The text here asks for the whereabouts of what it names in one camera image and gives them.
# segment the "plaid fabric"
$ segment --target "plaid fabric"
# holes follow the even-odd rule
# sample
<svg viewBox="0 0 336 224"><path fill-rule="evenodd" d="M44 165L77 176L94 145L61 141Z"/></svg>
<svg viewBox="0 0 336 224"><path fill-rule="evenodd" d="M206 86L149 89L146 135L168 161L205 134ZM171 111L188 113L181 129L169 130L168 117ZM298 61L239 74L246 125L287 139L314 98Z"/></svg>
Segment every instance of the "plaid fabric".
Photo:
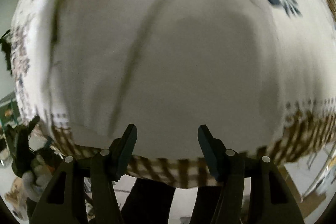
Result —
<svg viewBox="0 0 336 224"><path fill-rule="evenodd" d="M308 108L302 111L299 103L296 103L293 109L288 103L289 114L283 128L283 138L269 146L260 147L254 155L248 156L268 155L277 166L281 166L285 162L296 161L302 156L319 151L326 143L333 141L336 115L334 107L328 106L330 99L329 104L325 100L326 107L319 115L315 114L315 109L319 104L323 105L322 101L318 104L309 100L306 104ZM55 137L54 148L65 156L72 155L82 159L100 151L98 148L76 145L70 128L53 126L52 130ZM169 160L147 159L133 155L126 174L164 182L178 188L218 185L210 175L204 158Z"/></svg>

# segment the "white cloth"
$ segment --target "white cloth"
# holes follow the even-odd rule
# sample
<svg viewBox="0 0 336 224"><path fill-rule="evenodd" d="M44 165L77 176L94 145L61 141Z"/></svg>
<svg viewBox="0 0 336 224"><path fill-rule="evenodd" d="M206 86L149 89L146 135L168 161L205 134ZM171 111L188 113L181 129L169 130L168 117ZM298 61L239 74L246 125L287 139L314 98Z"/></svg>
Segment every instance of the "white cloth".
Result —
<svg viewBox="0 0 336 224"><path fill-rule="evenodd" d="M64 113L79 145L106 148L134 123L134 154L191 159L205 123L226 147L254 152L281 138L286 104L336 95L325 0L34 3L17 9L36 14L26 117L43 114L48 130Z"/></svg>

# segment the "dark pants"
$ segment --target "dark pants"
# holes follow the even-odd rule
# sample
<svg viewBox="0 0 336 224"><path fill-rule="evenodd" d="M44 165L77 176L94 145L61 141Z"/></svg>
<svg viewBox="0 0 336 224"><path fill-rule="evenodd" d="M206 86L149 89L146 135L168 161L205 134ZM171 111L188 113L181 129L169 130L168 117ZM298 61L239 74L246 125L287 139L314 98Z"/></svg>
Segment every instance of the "dark pants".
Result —
<svg viewBox="0 0 336 224"><path fill-rule="evenodd" d="M26 204L27 204L28 220L30 221L37 203L35 201L32 201L30 198L27 198Z"/></svg>
<svg viewBox="0 0 336 224"><path fill-rule="evenodd" d="M162 182L137 179L121 214L125 224L167 224L175 188ZM210 224L221 187L200 187L190 224Z"/></svg>

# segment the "floor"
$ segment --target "floor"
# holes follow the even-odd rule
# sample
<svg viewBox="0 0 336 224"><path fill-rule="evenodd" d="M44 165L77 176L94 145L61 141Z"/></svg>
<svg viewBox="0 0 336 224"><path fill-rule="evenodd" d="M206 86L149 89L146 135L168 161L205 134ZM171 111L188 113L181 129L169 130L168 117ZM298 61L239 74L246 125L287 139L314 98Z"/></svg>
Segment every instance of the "floor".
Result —
<svg viewBox="0 0 336 224"><path fill-rule="evenodd" d="M16 3L18 0L0 0L0 34L3 34L10 27L11 17L16 8ZM3 61L0 60L0 77L2 83L6 82L6 87L2 90L8 89L7 92L10 93L13 90L13 81L11 80L6 73L1 71L4 67ZM39 140L31 140L31 145L34 148L41 146L42 143ZM324 164L327 155L325 152L321 151L318 153L314 163L312 164L310 170L307 167L308 156L300 159L296 163L289 163L285 165L287 172L292 178L298 192L302 195L309 185L312 183L317 173L320 170L320 167ZM0 195L3 198L3 195L11 188L11 184L15 178L15 175L10 167L6 169L0 169ZM134 185L135 178L130 176L123 176L119 182L116 182L114 189L122 190L116 191L116 197L118 203L122 206L125 203L125 200L128 196L128 193L132 186ZM245 180L245 190L244 195L249 194L250 179ZM313 224L319 218L320 214L325 210L329 204L331 198L336 192L336 183L333 183L326 192L326 199L318 206L318 208L308 215L305 218L306 224ZM193 189L176 189L173 203L169 215L169 224L180 224L180 217L189 217L193 211L197 194L197 188ZM28 221L19 221L20 223L28 223Z"/></svg>

